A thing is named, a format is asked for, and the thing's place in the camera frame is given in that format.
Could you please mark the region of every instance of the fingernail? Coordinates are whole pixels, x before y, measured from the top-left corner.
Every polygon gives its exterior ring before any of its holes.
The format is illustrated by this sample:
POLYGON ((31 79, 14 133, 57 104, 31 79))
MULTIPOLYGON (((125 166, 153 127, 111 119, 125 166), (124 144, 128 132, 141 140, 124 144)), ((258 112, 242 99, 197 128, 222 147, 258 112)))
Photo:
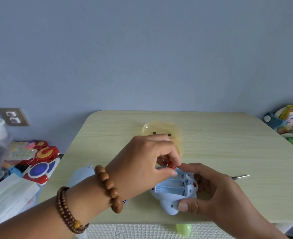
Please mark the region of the fingernail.
POLYGON ((187 211, 188 209, 189 209, 189 207, 186 203, 179 204, 179 211, 187 211))

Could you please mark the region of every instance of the wall outlet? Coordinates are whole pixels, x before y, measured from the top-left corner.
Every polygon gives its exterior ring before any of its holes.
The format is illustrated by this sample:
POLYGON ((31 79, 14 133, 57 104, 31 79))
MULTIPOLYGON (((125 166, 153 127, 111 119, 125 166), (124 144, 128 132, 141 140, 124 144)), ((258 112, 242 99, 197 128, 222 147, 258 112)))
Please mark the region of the wall outlet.
POLYGON ((30 126, 20 108, 0 108, 0 116, 8 126, 30 126))

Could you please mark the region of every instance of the green ball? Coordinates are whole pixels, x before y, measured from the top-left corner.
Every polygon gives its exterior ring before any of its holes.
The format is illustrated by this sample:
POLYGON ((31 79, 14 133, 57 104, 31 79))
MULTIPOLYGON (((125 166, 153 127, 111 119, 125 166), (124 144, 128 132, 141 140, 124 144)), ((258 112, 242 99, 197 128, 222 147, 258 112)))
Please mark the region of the green ball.
POLYGON ((176 224, 176 230, 182 236, 188 236, 192 232, 192 224, 176 224))

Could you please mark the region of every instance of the light wooden table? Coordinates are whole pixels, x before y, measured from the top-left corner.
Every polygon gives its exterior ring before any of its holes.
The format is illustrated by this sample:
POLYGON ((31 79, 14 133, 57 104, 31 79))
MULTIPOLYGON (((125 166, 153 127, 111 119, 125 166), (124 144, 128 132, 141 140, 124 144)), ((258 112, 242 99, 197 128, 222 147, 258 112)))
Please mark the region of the light wooden table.
MULTIPOLYGON (((183 131, 182 161, 201 162, 237 176, 254 206, 271 222, 293 222, 293 145, 256 117, 225 112, 99 111, 88 117, 41 193, 56 195, 80 167, 107 165, 144 124, 173 122, 183 131)), ((166 214, 150 192, 127 201, 120 214, 106 210, 91 223, 196 223, 204 218, 166 214)))

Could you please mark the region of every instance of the screwdriver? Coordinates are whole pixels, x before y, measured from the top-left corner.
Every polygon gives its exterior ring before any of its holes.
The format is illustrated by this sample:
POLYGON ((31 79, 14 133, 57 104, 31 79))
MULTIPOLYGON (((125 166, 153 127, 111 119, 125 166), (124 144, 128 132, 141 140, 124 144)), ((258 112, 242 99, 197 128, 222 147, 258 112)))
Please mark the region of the screwdriver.
POLYGON ((248 176, 249 176, 249 174, 242 175, 242 176, 234 176, 234 177, 232 177, 232 180, 237 180, 239 178, 244 178, 244 177, 248 177, 248 176))

